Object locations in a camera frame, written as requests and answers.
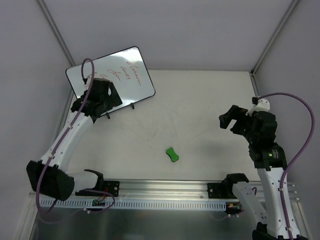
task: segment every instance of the table surface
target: table surface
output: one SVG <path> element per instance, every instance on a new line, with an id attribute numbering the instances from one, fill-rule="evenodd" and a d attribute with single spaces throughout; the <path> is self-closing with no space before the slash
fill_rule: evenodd
<path id="1" fill-rule="evenodd" d="M 248 72 L 150 70 L 155 96 L 99 118 L 72 156 L 69 173 L 92 169 L 109 179 L 259 181 L 244 137 L 221 129 L 232 105 L 251 108 Z M 166 149 L 180 159 L 173 163 Z"/>

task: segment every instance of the white plastic part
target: white plastic part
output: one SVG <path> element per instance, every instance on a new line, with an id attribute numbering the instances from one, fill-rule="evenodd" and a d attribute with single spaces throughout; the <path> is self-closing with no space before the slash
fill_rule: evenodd
<path id="1" fill-rule="evenodd" d="M 254 112 L 269 112 L 270 102 L 267 99 L 259 99 L 258 104 L 246 112 L 246 115 L 251 116 Z"/>
<path id="2" fill-rule="evenodd" d="M 267 211 L 255 196 L 250 183 L 242 181 L 234 184 L 232 187 L 232 193 L 240 201 L 243 209 L 248 214 L 252 224 L 252 229 L 256 229 L 259 222 L 267 224 Z"/>
<path id="3" fill-rule="evenodd" d="M 92 189 L 96 186 L 98 180 L 98 175 L 89 171 L 71 173 L 68 174 L 68 176 L 73 177 L 74 180 L 73 192 L 78 192 L 83 189 Z"/>
<path id="4" fill-rule="evenodd" d="M 45 164 L 52 154 L 52 150 L 56 146 L 59 139 L 62 137 L 66 129 L 70 126 L 71 121 L 74 119 L 77 112 L 71 112 L 64 128 L 61 130 L 59 136 L 56 138 L 50 149 L 41 157 L 42 163 Z M 85 116 L 83 112 L 80 113 L 77 120 L 69 130 L 68 134 L 64 137 L 59 148 L 56 150 L 49 166 L 57 165 L 58 168 L 64 172 L 67 171 L 71 156 L 74 154 L 75 148 L 85 132 L 94 124 L 90 116 Z"/>
<path id="5" fill-rule="evenodd" d="M 257 171 L 263 186 L 266 210 L 268 212 L 267 232 L 269 235 L 273 236 L 276 239 L 278 239 L 278 236 L 283 236 L 284 239 L 289 239 L 279 191 L 280 178 L 284 170 L 281 167 L 275 167 L 271 168 L 271 171 L 267 171 L 265 169 L 258 169 Z M 284 179 L 284 183 L 285 184 L 283 185 L 282 190 L 284 193 L 285 205 L 289 216 L 291 232 L 293 238 L 295 239 L 297 238 L 297 235 L 300 235 L 300 231 L 296 225 L 296 221 L 290 204 L 287 178 Z"/>

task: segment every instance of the green sponge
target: green sponge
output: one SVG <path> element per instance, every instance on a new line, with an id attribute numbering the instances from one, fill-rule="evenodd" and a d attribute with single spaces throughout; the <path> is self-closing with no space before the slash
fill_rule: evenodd
<path id="1" fill-rule="evenodd" d="M 171 161 L 173 163 L 179 160 L 179 156 L 175 153 L 175 150 L 173 149 L 173 147 L 168 148 L 165 151 L 165 153 L 168 154 L 168 156 L 171 158 Z"/>

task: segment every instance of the tilted whiteboard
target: tilted whiteboard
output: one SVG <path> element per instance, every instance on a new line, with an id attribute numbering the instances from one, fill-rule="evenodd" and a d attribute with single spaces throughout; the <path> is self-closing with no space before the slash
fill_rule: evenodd
<path id="1" fill-rule="evenodd" d="M 156 93 L 140 50 L 136 46 L 97 58 L 93 63 L 94 77 L 112 81 L 123 102 L 108 111 L 109 113 L 152 97 Z M 84 84 L 81 65 L 70 67 L 65 71 L 76 98 L 88 89 L 91 72 L 90 62 L 85 63 L 83 74 L 88 81 Z"/>

